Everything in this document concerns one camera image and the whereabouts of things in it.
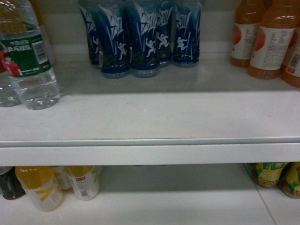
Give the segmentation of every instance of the white bottle label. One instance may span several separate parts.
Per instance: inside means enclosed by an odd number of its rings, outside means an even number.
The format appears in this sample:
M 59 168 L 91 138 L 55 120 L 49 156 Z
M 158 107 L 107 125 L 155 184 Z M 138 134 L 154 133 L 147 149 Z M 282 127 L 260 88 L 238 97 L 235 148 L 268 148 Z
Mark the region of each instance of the white bottle label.
M 297 41 L 296 47 L 287 67 L 285 68 L 285 71 L 290 75 L 300 77 L 300 38 Z
M 294 52 L 299 36 L 300 36 L 300 27 L 297 27 L 292 35 L 292 39 L 287 48 L 287 52 L 285 54 L 285 58 L 283 59 L 282 65 L 287 66 L 287 64 L 289 63 L 289 60 L 292 56 L 292 53 Z
M 248 60 L 251 58 L 259 23 L 234 25 L 233 47 L 231 56 L 239 60 Z
M 94 198 L 100 189 L 96 167 L 82 177 L 69 176 L 76 198 L 90 200 Z
M 294 30 L 260 27 L 250 65 L 266 70 L 280 69 Z
M 72 187 L 64 166 L 51 167 L 54 176 L 62 190 L 68 190 Z
M 52 211 L 62 200 L 61 189 L 54 177 L 37 189 L 24 189 L 24 191 L 35 207 L 41 211 Z

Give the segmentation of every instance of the white label with yellow graphic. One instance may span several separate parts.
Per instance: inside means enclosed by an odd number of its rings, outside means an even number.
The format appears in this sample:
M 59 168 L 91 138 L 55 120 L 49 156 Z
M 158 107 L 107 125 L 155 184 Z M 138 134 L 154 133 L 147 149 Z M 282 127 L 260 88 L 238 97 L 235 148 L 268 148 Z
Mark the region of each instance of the white label with yellow graphic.
M 61 189 L 54 177 L 37 189 L 24 190 L 35 207 L 41 211 L 52 211 L 62 200 Z
M 54 173 L 54 176 L 60 185 L 62 190 L 68 190 L 72 187 L 68 175 L 65 171 L 64 166 L 52 166 L 51 167 Z

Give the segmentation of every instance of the white shelf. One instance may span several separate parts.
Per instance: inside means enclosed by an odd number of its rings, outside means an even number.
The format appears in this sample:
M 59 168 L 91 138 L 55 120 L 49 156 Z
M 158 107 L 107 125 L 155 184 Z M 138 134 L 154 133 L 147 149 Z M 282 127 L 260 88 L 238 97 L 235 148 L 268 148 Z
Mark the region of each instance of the white shelf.
M 0 204 L 1 225 L 275 225 L 243 165 L 233 164 L 110 166 L 90 201 L 68 191 L 51 212 L 27 196 Z
M 57 105 L 0 109 L 0 165 L 300 161 L 300 92 L 279 78 L 201 60 L 109 80 L 80 60 L 61 56 L 54 67 Z

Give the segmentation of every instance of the orange bottle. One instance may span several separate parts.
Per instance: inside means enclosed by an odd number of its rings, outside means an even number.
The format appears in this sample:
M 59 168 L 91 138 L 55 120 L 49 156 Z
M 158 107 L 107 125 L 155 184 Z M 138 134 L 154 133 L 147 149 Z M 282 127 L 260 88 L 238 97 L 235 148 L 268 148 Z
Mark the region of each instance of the orange bottle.
M 230 63 L 247 68 L 265 8 L 262 0 L 242 0 L 235 11 Z
M 259 79 L 279 76 L 281 64 L 299 20 L 299 0 L 274 0 L 262 17 L 248 74 Z
M 300 88 L 300 38 L 281 77 L 289 85 Z

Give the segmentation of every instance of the green bottle label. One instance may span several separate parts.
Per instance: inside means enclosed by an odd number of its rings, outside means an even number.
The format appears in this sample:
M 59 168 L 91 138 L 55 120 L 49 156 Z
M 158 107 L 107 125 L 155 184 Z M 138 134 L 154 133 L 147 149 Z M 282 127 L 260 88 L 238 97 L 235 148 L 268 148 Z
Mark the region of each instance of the green bottle label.
M 13 77 L 38 75 L 51 68 L 41 35 L 1 40 L 0 59 Z

